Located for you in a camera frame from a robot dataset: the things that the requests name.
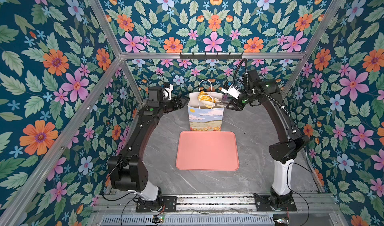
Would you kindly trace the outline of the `small croissant top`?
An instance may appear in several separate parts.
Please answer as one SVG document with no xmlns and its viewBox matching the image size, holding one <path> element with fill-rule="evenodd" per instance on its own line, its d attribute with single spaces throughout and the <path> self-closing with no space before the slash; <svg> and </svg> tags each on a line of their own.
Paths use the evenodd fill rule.
<svg viewBox="0 0 384 226">
<path fill-rule="evenodd" d="M 203 104 L 206 108 L 212 109 L 215 106 L 216 100 L 211 95 L 201 91 L 198 95 L 198 103 Z"/>
</svg>

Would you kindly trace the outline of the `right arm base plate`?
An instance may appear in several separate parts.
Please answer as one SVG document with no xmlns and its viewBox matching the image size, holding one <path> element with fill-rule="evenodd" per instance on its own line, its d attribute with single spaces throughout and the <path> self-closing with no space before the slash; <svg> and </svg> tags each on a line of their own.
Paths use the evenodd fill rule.
<svg viewBox="0 0 384 226">
<path fill-rule="evenodd" d="M 297 207 L 293 198 L 293 193 L 289 192 L 286 195 L 278 196 L 275 193 L 272 195 L 259 195 L 253 193 L 256 208 L 258 212 L 296 212 Z"/>
</svg>

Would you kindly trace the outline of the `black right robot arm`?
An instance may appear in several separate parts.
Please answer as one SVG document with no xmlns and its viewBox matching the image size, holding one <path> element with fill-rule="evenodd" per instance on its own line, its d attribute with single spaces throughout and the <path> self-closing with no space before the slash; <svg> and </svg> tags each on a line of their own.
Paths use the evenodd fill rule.
<svg viewBox="0 0 384 226">
<path fill-rule="evenodd" d="M 274 80 L 262 80 L 256 70 L 245 72 L 240 80 L 225 82 L 222 92 L 232 96 L 228 110 L 242 111 L 245 106 L 262 105 L 276 129 L 279 142 L 269 146 L 275 162 L 272 193 L 286 196 L 291 193 L 291 165 L 298 152 L 309 143 L 309 137 L 300 133 L 283 103 L 281 90 Z"/>
</svg>

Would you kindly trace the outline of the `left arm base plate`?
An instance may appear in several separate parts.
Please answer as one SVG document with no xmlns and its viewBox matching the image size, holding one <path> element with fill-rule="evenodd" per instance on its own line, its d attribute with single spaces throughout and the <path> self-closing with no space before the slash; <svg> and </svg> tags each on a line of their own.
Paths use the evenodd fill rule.
<svg viewBox="0 0 384 226">
<path fill-rule="evenodd" d="M 155 201 L 146 201 L 139 198 L 136 213 L 174 213 L 177 199 L 176 196 L 160 196 Z"/>
</svg>

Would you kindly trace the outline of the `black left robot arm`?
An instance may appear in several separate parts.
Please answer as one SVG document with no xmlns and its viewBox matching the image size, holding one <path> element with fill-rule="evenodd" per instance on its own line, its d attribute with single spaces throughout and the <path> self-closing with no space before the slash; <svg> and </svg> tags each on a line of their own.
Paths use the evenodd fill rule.
<svg viewBox="0 0 384 226">
<path fill-rule="evenodd" d="M 149 202 L 160 198 L 161 189 L 149 181 L 143 156 L 150 136 L 158 126 L 161 117 L 182 109 L 189 99 L 175 96 L 170 100 L 147 100 L 138 112 L 138 119 L 126 144 L 116 156 L 108 159 L 109 179 L 112 188 L 135 193 Z"/>
</svg>

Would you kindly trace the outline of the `painted landscape paper bag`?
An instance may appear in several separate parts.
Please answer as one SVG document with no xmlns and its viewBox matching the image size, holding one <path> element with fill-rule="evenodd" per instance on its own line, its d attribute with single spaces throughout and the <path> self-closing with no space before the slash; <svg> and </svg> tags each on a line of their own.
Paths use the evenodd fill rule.
<svg viewBox="0 0 384 226">
<path fill-rule="evenodd" d="M 199 90 L 197 92 L 189 93 L 190 100 L 188 102 L 188 116 L 190 130 L 219 132 L 222 130 L 224 108 L 206 108 L 203 104 L 198 103 L 198 95 L 201 91 L 204 91 L 211 95 L 213 98 L 217 98 L 222 101 L 223 94 L 214 92 L 212 88 L 212 82 L 207 79 L 201 80 L 198 86 Z"/>
</svg>

